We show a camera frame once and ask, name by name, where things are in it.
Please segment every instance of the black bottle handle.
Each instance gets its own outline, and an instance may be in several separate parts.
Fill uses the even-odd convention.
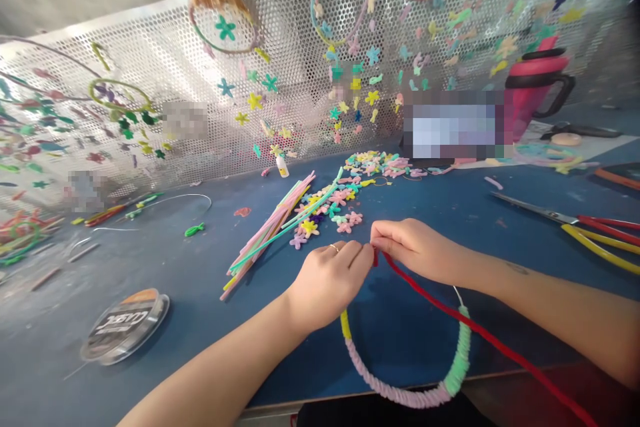
[[[569,95],[571,94],[571,91],[575,87],[575,77],[571,77],[570,75],[567,75],[565,73],[558,73],[554,76],[553,82],[556,83],[559,81],[563,83],[562,89],[560,90],[556,98],[553,99],[551,107],[549,107],[549,109],[544,112],[533,112],[534,118],[551,117],[552,115],[558,113],[562,106],[565,104],[567,98],[569,98]]]

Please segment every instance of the finger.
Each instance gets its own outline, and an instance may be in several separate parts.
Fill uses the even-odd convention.
[[[365,244],[351,262],[351,267],[349,267],[349,277],[351,277],[358,290],[362,287],[372,265],[373,247],[371,244]]]
[[[392,220],[376,220],[371,224],[371,242],[380,237],[394,239],[399,244],[403,243],[404,231],[402,222]]]
[[[320,258],[322,260],[330,260],[334,258],[338,254],[338,252],[340,252],[345,247],[345,245],[347,245],[347,242],[341,240],[339,242],[334,242],[333,245],[335,246],[335,248],[331,247],[330,245],[322,247],[322,250],[320,252]]]
[[[347,245],[340,249],[340,252],[333,258],[335,265],[339,267],[349,268],[355,256],[362,250],[362,244],[351,240]]]
[[[378,237],[371,241],[374,247],[386,252],[397,261],[407,265],[414,253],[395,240],[386,237]]]

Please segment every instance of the yellow pliers handle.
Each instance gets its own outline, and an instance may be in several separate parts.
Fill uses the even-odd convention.
[[[575,227],[570,224],[562,225],[562,230],[567,232],[571,237],[575,238],[578,242],[583,244],[586,248],[591,250],[594,254],[602,257],[603,259],[611,262],[613,265],[623,268],[624,270],[628,270],[629,272],[640,275],[640,266],[632,264],[623,258],[613,255],[611,252],[603,249],[601,246],[597,245],[595,242],[592,242],[589,239],[597,240],[598,242],[602,242],[605,245],[616,247],[621,250],[626,250],[627,252],[631,252],[632,254],[640,255],[640,247],[628,244],[627,242],[622,242],[620,240],[613,239],[611,237],[605,237],[600,234],[594,234],[589,230],[581,229],[580,227]]]

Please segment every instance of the forearm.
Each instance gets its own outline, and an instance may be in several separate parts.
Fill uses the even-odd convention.
[[[273,369],[305,338],[286,295],[166,379],[119,427],[230,426]]]
[[[640,303],[480,254],[472,288],[505,302],[620,383],[640,384]]]

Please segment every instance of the glue bottle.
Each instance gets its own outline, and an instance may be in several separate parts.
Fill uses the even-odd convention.
[[[282,178],[289,177],[289,169],[287,168],[287,163],[280,155],[275,158],[275,165],[278,167],[278,172],[280,172],[280,176]]]

